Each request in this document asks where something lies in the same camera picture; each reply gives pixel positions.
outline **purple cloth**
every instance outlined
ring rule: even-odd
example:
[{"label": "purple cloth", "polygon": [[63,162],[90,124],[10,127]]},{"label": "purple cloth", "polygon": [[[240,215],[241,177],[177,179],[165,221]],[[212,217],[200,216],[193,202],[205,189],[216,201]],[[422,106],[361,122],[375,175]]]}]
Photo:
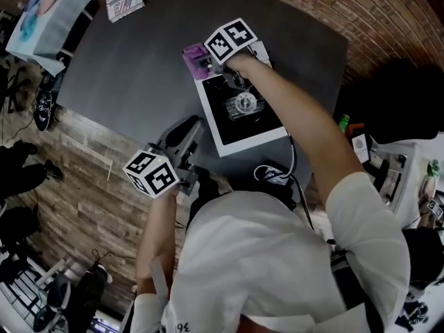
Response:
[{"label": "purple cloth", "polygon": [[210,54],[202,43],[188,46],[182,52],[182,58],[187,64],[189,71],[196,80],[208,78],[208,67],[202,66],[200,62],[204,61]]}]

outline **person wearing white shirt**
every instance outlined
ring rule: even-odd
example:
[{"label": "person wearing white shirt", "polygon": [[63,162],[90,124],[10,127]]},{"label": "person wearing white shirt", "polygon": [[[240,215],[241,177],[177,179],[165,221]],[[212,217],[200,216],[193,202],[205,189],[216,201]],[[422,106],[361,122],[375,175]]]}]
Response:
[{"label": "person wearing white shirt", "polygon": [[[235,191],[201,207],[173,280],[178,193],[173,189],[153,200],[146,220],[131,332],[386,330],[400,313],[410,276],[409,251],[394,214],[316,100],[249,55],[235,55],[227,66],[251,81],[307,155],[336,247],[345,251],[381,325],[372,325],[368,304],[348,307],[329,244],[260,192]],[[154,262],[166,280],[163,293],[153,279]]]}]

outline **person wearing black pants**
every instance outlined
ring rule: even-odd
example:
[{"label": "person wearing black pants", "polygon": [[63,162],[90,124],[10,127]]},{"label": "person wearing black pants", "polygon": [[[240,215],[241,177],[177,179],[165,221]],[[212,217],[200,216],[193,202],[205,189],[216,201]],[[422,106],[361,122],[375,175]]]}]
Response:
[{"label": "person wearing black pants", "polygon": [[63,177],[62,171],[50,160],[23,167],[28,155],[34,154],[37,154],[37,146],[32,143],[18,141],[11,148],[0,147],[0,200],[30,191],[50,177]]}]

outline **black table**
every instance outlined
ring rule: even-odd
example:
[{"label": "black table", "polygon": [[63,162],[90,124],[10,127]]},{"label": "black table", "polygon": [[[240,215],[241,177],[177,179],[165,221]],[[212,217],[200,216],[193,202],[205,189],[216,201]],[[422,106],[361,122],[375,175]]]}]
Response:
[{"label": "black table", "polygon": [[[347,41],[326,25],[277,0],[145,1],[114,24],[105,8],[98,12],[68,68],[60,105],[143,143],[157,141],[185,116],[205,118],[181,51],[242,17],[264,41],[275,69],[333,113]],[[237,177],[268,159],[289,167],[286,137],[220,158],[208,128],[192,161]],[[299,148],[296,176],[303,187],[311,176]]]}]

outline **person's left arm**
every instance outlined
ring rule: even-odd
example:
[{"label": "person's left arm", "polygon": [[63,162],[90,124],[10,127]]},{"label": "person's left arm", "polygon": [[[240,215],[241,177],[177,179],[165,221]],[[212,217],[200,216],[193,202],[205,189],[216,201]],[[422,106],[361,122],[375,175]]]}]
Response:
[{"label": "person's left arm", "polygon": [[157,299],[150,263],[156,257],[159,258],[170,290],[176,257],[174,223],[177,194],[178,188],[175,187],[151,203],[136,256],[137,297],[134,302],[131,333],[158,332],[160,328],[164,308]]}]

